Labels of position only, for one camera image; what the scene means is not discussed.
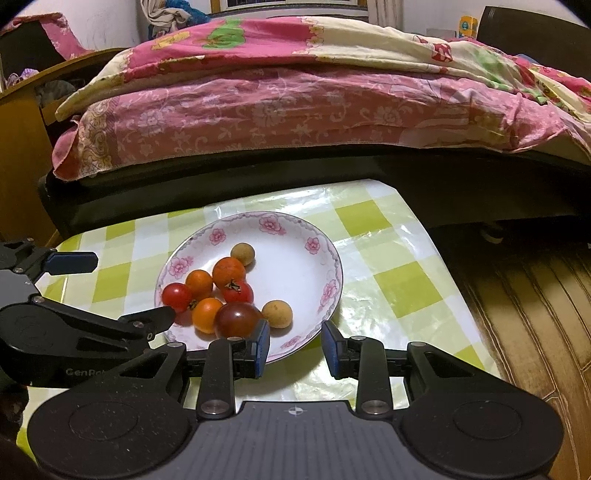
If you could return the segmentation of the dark purple tomato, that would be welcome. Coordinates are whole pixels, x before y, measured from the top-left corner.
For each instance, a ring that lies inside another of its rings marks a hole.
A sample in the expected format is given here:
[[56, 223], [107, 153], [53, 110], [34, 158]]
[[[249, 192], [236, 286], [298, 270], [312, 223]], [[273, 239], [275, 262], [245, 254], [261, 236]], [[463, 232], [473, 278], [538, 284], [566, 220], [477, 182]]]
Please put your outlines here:
[[263, 314], [259, 309], [245, 302], [229, 302], [217, 311], [214, 331], [217, 337], [249, 337]]

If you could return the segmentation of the small orange mandarin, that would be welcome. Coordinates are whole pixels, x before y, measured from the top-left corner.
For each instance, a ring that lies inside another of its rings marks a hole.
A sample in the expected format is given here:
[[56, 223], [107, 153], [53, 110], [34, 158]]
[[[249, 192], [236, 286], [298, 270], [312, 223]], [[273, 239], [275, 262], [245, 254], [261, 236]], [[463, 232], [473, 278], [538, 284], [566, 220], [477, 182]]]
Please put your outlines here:
[[184, 284], [190, 289], [195, 301], [211, 297], [213, 280], [211, 274], [204, 270], [193, 270], [185, 278]]

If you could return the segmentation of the red cherry tomato with stem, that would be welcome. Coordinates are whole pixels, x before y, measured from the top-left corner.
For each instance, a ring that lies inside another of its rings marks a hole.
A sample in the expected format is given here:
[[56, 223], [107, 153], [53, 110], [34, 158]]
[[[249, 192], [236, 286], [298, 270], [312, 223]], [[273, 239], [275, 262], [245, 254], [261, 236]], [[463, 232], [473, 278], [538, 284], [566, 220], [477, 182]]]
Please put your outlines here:
[[221, 295], [226, 303], [253, 303], [253, 290], [245, 280], [231, 280], [221, 288]]

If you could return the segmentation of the tan longan fruit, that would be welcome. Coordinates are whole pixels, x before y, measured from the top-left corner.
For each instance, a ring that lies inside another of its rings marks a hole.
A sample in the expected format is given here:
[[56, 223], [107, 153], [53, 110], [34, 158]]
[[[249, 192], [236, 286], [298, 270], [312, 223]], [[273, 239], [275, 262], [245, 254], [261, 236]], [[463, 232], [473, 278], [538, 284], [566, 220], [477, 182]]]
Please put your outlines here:
[[293, 323], [294, 313], [290, 305], [283, 300], [271, 300], [263, 306], [263, 318], [270, 324], [271, 328], [284, 329]]
[[235, 244], [230, 250], [230, 255], [245, 267], [249, 266], [254, 260], [256, 260], [256, 250], [253, 249], [249, 243], [245, 242]]

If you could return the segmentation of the large orange mandarin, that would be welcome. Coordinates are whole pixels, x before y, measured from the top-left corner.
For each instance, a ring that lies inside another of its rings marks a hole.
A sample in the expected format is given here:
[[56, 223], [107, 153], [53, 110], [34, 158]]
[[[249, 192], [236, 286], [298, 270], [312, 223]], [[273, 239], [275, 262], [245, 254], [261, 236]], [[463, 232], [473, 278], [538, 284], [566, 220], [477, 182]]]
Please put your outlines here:
[[233, 257], [223, 257], [213, 266], [211, 277], [218, 289], [231, 282], [245, 280], [245, 266]]

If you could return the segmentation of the green checkered tablecloth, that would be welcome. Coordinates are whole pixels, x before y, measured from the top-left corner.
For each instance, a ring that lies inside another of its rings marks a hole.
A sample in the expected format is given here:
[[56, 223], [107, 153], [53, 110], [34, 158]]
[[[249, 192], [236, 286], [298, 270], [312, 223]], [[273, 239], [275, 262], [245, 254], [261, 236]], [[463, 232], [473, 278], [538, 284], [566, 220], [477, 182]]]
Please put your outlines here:
[[90, 274], [43, 277], [49, 299], [116, 318], [148, 309], [160, 268], [212, 221], [249, 210], [304, 218], [334, 242], [344, 266], [335, 323], [401, 349], [430, 343], [489, 373], [498, 368], [426, 229], [398, 191], [373, 180], [283, 190], [159, 214], [76, 235], [65, 251], [93, 251]]

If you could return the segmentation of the white plate with pink flowers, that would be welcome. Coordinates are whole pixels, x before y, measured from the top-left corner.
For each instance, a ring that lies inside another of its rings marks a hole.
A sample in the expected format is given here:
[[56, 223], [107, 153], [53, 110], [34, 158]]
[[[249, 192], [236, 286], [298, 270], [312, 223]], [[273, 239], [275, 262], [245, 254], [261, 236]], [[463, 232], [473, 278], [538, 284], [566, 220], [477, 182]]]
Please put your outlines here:
[[254, 250], [246, 281], [254, 304], [282, 300], [294, 318], [290, 327], [273, 329], [267, 363], [283, 360], [314, 340], [322, 322], [331, 319], [342, 295], [344, 273], [335, 245], [318, 227], [294, 215], [252, 211], [217, 219], [183, 240], [162, 266], [153, 302], [170, 283], [182, 282], [193, 270], [211, 272], [238, 243]]

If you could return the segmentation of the wooden bedside cabinet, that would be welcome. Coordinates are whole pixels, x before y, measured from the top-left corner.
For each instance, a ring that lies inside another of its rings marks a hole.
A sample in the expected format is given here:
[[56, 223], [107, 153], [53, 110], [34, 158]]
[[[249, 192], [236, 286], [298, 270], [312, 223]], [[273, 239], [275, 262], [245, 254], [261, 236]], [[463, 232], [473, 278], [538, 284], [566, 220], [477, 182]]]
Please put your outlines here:
[[41, 107], [37, 89], [50, 81], [92, 79], [118, 48], [98, 50], [61, 62], [29, 77], [1, 94], [1, 239], [33, 239], [53, 245], [57, 229], [40, 200], [38, 180], [52, 169], [50, 126], [65, 127], [55, 118], [62, 97]]

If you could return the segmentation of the pink floral quilt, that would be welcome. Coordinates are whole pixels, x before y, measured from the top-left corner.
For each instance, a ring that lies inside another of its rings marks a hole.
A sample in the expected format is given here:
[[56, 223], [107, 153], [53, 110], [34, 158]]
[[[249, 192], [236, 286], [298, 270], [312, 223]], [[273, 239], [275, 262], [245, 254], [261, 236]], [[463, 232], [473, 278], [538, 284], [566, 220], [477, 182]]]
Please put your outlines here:
[[115, 55], [57, 109], [75, 181], [178, 157], [332, 145], [590, 160], [590, 84], [474, 40], [332, 17], [221, 19]]

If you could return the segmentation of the pile of clothes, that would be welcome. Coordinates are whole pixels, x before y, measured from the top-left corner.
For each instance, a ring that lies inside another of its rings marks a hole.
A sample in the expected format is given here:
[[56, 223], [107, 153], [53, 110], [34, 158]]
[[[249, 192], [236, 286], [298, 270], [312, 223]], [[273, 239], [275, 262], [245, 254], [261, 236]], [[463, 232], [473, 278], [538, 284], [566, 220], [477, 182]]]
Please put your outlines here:
[[149, 39], [211, 21], [185, 0], [140, 0], [139, 4], [148, 23]]

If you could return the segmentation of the yellow small box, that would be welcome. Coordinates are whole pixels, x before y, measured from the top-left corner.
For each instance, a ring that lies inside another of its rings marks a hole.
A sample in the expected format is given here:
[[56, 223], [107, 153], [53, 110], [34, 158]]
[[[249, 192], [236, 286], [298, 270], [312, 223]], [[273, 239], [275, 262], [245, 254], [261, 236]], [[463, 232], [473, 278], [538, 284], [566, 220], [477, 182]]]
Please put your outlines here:
[[464, 15], [459, 20], [458, 37], [473, 38], [477, 37], [478, 19], [472, 16]]

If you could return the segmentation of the dark bed frame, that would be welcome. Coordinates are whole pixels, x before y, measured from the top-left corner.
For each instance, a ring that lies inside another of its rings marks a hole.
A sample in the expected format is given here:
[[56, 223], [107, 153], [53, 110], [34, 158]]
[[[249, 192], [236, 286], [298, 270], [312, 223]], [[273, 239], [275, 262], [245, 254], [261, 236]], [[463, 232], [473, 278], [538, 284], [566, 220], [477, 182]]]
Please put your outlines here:
[[551, 216], [590, 221], [590, 167], [537, 151], [342, 145], [166, 159], [64, 181], [40, 179], [65, 237], [250, 195], [358, 180], [396, 189], [429, 228]]

